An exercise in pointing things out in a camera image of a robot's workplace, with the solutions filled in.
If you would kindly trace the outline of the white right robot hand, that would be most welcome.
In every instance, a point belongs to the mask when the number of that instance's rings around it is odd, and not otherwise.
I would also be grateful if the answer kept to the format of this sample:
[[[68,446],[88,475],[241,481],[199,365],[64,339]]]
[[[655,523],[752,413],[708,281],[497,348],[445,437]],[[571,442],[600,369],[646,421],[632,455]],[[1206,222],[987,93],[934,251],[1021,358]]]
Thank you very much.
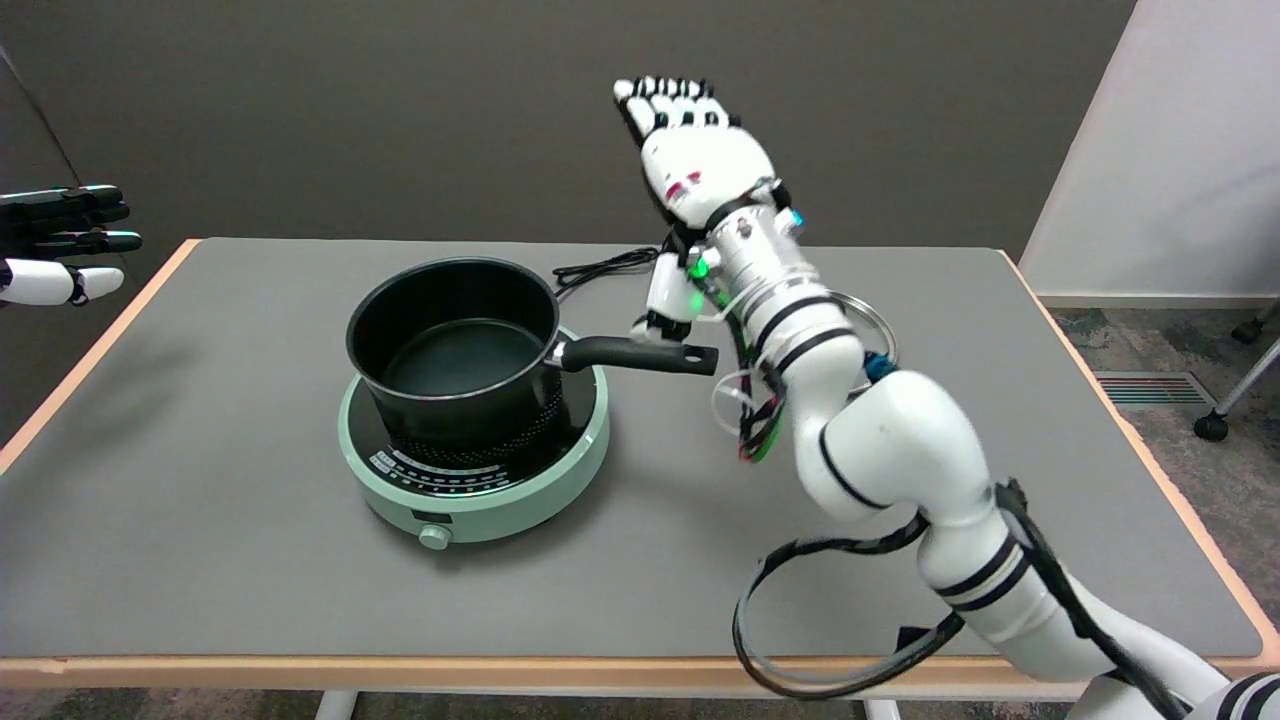
[[[614,105],[627,123],[650,196],[668,224],[650,274],[645,313],[631,336],[680,345],[701,295],[686,270],[689,250],[735,202],[791,206],[767,151],[716,99],[708,81],[654,76],[617,79]]]

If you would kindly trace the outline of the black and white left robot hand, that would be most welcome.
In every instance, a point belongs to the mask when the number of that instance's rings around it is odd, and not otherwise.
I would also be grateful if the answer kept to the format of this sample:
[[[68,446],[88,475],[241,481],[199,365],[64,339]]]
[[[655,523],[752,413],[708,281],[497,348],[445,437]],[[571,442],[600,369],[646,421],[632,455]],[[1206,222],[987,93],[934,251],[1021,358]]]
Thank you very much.
[[[114,184],[4,193],[3,302],[79,307],[118,291],[125,279],[122,269],[76,266],[65,259],[141,249],[138,233],[109,227],[129,214],[123,192]]]

